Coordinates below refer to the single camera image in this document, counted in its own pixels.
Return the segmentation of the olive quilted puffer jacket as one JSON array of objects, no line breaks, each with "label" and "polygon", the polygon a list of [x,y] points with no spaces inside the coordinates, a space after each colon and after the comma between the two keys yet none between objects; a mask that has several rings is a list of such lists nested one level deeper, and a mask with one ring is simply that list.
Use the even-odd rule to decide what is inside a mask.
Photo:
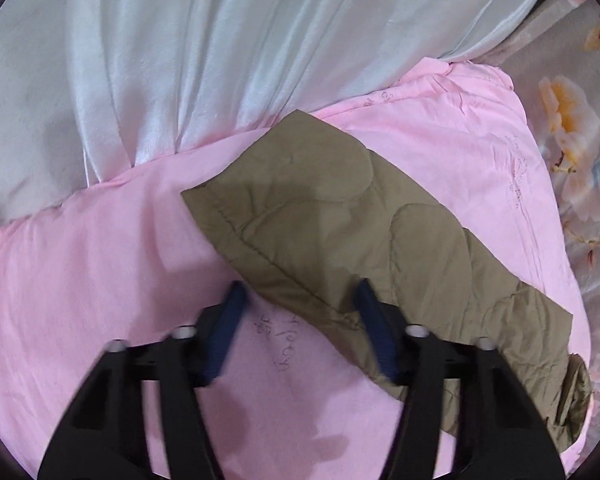
[{"label": "olive quilted puffer jacket", "polygon": [[568,350],[571,314],[354,136],[294,112],[182,197],[216,252],[259,296],[314,326],[394,398],[406,391],[380,369],[353,303],[362,281],[440,338],[492,338],[558,450],[580,437],[591,383]]}]

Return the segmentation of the pink quilt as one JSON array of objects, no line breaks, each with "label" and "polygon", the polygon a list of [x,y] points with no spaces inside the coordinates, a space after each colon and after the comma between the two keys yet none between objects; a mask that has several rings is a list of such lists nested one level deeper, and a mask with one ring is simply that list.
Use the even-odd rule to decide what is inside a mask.
[{"label": "pink quilt", "polygon": [[[516,275],[572,317],[568,350],[591,339],[550,178],[501,70],[426,58],[394,86],[311,116],[407,174]],[[240,275],[182,194],[264,136],[256,129],[165,157],[0,229],[0,437],[40,466],[102,346],[143,344],[215,304]],[[401,411],[314,326],[251,288],[223,376],[201,393],[231,479],[373,479]],[[573,465],[588,431],[562,453]]]}]

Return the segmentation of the white satin curtain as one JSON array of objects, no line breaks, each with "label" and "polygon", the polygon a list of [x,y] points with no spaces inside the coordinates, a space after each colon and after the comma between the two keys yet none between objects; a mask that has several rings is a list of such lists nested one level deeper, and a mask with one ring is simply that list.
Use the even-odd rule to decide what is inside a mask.
[{"label": "white satin curtain", "polygon": [[0,0],[0,225],[422,58],[474,58],[537,1]]}]

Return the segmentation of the grey floral bed sheet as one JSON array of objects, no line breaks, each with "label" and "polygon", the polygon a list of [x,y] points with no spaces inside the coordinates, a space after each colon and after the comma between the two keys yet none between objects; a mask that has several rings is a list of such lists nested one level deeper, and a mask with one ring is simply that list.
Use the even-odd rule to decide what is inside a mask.
[{"label": "grey floral bed sheet", "polygon": [[482,62],[512,77],[550,172],[600,392],[600,5],[545,0]]}]

